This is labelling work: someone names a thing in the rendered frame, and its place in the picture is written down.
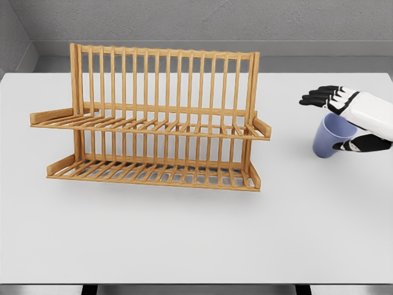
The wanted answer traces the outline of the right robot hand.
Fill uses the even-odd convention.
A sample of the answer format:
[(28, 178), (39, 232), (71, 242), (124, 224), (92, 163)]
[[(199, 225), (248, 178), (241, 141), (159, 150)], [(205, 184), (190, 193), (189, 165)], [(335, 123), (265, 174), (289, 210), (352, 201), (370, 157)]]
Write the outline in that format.
[(326, 85), (309, 91), (299, 101), (329, 109), (349, 123), (370, 133), (332, 146), (335, 150), (375, 152), (393, 146), (393, 103), (344, 86)]

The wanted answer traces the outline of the lavender plastic cup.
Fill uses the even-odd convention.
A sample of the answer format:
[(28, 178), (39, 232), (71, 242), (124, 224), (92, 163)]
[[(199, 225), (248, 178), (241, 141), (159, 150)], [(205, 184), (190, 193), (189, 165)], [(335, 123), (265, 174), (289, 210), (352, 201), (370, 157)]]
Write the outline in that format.
[(332, 112), (321, 121), (313, 142), (314, 153), (322, 158), (329, 158), (338, 150), (332, 146), (350, 140), (357, 133), (357, 127), (345, 118)]

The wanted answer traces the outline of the wooden two-tier dish rack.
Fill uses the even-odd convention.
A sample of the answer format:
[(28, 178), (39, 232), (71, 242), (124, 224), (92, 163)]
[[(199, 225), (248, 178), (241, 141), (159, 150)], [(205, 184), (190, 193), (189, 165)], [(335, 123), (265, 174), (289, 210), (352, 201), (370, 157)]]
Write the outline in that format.
[(257, 52), (71, 44), (72, 106), (30, 116), (69, 129), (74, 152), (53, 179), (257, 192)]

